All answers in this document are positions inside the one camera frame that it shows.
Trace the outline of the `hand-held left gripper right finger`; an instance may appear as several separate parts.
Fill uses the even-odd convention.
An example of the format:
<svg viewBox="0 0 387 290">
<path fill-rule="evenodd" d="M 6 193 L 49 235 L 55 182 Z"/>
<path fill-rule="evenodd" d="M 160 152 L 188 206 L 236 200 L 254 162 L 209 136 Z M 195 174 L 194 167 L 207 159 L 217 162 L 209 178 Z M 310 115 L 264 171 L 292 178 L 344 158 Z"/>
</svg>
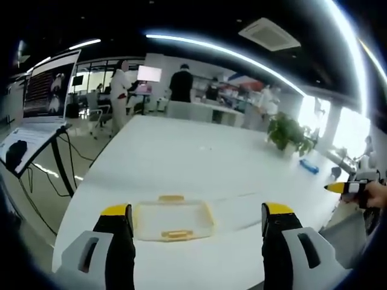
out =
<svg viewBox="0 0 387 290">
<path fill-rule="evenodd" d="M 261 213 L 264 289 L 335 289 L 348 275 L 333 246 L 290 207 L 265 202 Z"/>
</svg>

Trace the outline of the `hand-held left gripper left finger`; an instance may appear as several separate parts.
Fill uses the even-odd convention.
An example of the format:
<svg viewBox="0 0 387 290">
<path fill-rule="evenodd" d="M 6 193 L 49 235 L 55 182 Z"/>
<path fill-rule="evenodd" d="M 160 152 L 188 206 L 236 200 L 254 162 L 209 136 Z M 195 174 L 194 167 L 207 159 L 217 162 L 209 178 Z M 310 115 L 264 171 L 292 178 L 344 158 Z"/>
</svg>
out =
<svg viewBox="0 0 387 290">
<path fill-rule="evenodd" d="M 134 289 L 135 246 L 132 206 L 103 210 L 62 253 L 62 289 Z"/>
</svg>

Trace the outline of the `person's right hand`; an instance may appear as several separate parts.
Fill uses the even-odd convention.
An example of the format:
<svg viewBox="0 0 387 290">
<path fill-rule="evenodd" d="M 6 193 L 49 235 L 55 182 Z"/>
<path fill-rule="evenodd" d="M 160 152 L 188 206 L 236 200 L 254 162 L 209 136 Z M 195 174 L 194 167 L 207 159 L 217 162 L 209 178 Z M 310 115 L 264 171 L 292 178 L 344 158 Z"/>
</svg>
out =
<svg viewBox="0 0 387 290">
<path fill-rule="evenodd" d="M 377 181 L 367 183 L 360 195 L 360 206 L 363 208 L 386 208 L 386 185 Z"/>
</svg>

